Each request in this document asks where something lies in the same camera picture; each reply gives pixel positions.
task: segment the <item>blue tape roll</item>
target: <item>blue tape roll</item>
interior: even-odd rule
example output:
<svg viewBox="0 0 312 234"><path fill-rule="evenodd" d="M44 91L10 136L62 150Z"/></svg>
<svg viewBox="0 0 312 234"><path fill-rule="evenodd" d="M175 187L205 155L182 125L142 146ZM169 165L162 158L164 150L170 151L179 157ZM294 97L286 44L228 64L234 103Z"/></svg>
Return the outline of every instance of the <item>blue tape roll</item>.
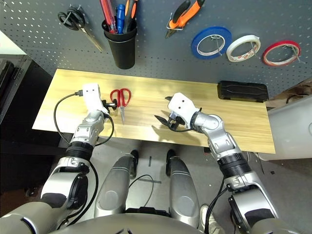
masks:
<svg viewBox="0 0 312 234"><path fill-rule="evenodd" d="M202 52L199 50L199 44L207 37L211 36L211 35L217 35L220 36L224 42L223 47L220 48L220 53L224 54L226 52L226 50L228 49L228 47L230 46L230 44L232 43L232 34L231 32L224 28L224 27L209 27L204 29L203 31L201 31L200 33L198 33L193 41L192 41L192 45L191 45L191 50L193 55L198 58L198 59L214 59L216 57L219 57L220 54L218 52L218 49L216 49L215 51L212 52Z"/></svg>

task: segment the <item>scissors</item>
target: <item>scissors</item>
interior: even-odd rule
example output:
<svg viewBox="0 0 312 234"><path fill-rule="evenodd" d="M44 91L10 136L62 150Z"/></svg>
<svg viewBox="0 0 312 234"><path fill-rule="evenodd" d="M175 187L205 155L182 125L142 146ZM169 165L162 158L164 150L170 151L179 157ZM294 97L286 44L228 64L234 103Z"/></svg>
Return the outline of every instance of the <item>scissors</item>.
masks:
<svg viewBox="0 0 312 234"><path fill-rule="evenodd" d="M69 28L70 30L74 30L74 31L82 31L87 38L90 40L90 42L93 43L93 45L100 50L101 52L103 51L102 47L100 46L100 44L97 42L97 40L95 40L95 38L93 36L91 36L85 29L85 24L86 24L86 20L82 14L81 11L79 11L79 9L81 8L81 6L79 6L78 9L74 8L74 7L70 7L67 10L67 14L64 12L59 12L58 13L58 19L61 22L61 24L63 24L65 27Z"/></svg>
<svg viewBox="0 0 312 234"><path fill-rule="evenodd" d="M123 95L123 92L126 91L129 94L128 100L125 103L125 97ZM111 92L111 101L113 101L113 95L114 93L117 93L117 107L120 109L120 113L121 113L121 120L122 120L122 124L125 124L125 106L128 105L130 99L131 99L131 91L129 89L126 88L122 88L122 89L115 89Z"/></svg>

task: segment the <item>red scissors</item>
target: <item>red scissors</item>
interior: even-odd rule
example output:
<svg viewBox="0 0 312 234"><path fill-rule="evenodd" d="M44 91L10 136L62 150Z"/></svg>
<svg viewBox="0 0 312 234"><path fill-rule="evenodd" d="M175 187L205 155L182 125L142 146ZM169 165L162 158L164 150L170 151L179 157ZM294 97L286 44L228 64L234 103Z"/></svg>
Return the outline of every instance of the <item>red scissors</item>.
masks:
<svg viewBox="0 0 312 234"><path fill-rule="evenodd" d="M129 94L128 100L125 103L125 97L123 95L123 92L126 91ZM111 92L111 101L113 101L113 94L117 93L117 107L119 107L120 109L120 113L121 113L121 120L122 120L122 124L125 124L125 106L128 105L130 99L131 99L131 91L129 89L126 88L122 88L122 89L115 89Z"/></svg>

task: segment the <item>tape roll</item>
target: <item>tape roll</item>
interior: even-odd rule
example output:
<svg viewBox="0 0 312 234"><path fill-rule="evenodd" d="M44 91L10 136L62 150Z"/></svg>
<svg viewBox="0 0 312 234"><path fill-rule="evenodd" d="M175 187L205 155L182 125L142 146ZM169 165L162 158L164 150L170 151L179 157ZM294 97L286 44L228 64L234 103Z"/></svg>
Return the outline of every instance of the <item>tape roll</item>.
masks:
<svg viewBox="0 0 312 234"><path fill-rule="evenodd" d="M251 43L250 51L248 51L248 52L246 52L240 56L233 56L232 55L233 50L236 49L237 47L239 47L240 45L244 44L244 43ZM232 42L232 44L226 50L226 55L227 55L229 61L231 61L231 62L245 61L247 59L250 59L252 56L254 56L254 53L255 52L257 53L259 51L260 46L261 46L261 43L260 43L259 37L255 36L255 35L243 36L243 37L235 40L234 42Z"/></svg>
<svg viewBox="0 0 312 234"><path fill-rule="evenodd" d="M199 49L199 45L203 42L204 39L211 37L220 37L223 42L221 45L219 45L218 48L211 52L203 52ZM229 47L229 45L232 42L232 34L231 32L224 28L224 27L209 27L198 33L191 44L191 50L193 55L198 59L214 59L216 57L219 57L220 54L224 54L226 49Z"/></svg>
<svg viewBox="0 0 312 234"><path fill-rule="evenodd" d="M289 59L286 59L284 61L280 61L280 62L272 62L272 61L269 61L267 59L267 55L270 51L278 48L278 47L281 47L281 46L289 46L289 47L292 47L293 50L294 50L294 55L291 56ZM288 65L290 63L292 63L293 61L295 61L297 59L297 57L301 54L301 48L299 46L299 44L293 40L282 40L282 41L279 41L279 42L276 42L272 45L270 45L263 53L263 62L266 64L266 65L269 65L269 66L285 66L285 65Z"/></svg>

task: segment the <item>robot leg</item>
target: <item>robot leg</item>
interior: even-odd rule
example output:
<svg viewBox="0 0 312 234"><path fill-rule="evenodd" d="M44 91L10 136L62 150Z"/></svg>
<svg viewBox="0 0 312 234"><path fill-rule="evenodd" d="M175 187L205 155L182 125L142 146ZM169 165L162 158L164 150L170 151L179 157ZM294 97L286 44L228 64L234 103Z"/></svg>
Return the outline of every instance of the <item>robot leg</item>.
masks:
<svg viewBox="0 0 312 234"><path fill-rule="evenodd" d="M173 150L167 154L166 174L170 180L170 214L172 218L195 228L199 225L199 203L195 186L185 163Z"/></svg>
<svg viewBox="0 0 312 234"><path fill-rule="evenodd" d="M124 212L130 176L137 173L137 160L138 152L133 150L111 168L97 195L94 218Z"/></svg>

